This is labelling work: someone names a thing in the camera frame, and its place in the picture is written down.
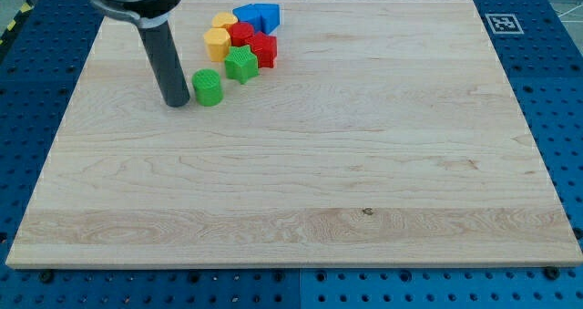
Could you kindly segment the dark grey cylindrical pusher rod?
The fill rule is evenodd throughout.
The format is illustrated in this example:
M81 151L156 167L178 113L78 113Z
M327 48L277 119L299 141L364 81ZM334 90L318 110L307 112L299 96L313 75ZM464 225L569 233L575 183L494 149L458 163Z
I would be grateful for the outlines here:
M140 28L138 32L165 104L173 108L186 105L189 90L169 23Z

